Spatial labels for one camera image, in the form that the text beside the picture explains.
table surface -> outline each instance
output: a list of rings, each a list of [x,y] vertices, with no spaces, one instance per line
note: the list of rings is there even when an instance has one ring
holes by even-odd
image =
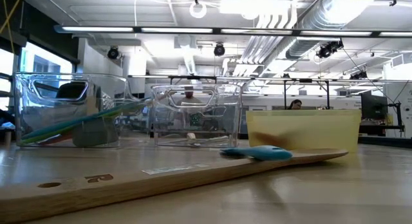
[[[0,185],[227,160],[216,149],[132,145],[0,147]],[[411,223],[412,151],[359,145],[345,157],[356,160],[287,167],[31,223]]]

clear plastic container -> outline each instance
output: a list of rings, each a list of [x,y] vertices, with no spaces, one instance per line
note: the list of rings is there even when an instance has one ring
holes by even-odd
[[[119,147],[149,140],[149,109],[122,77],[16,73],[18,146]]]
[[[236,147],[241,87],[233,84],[152,86],[157,145]]]

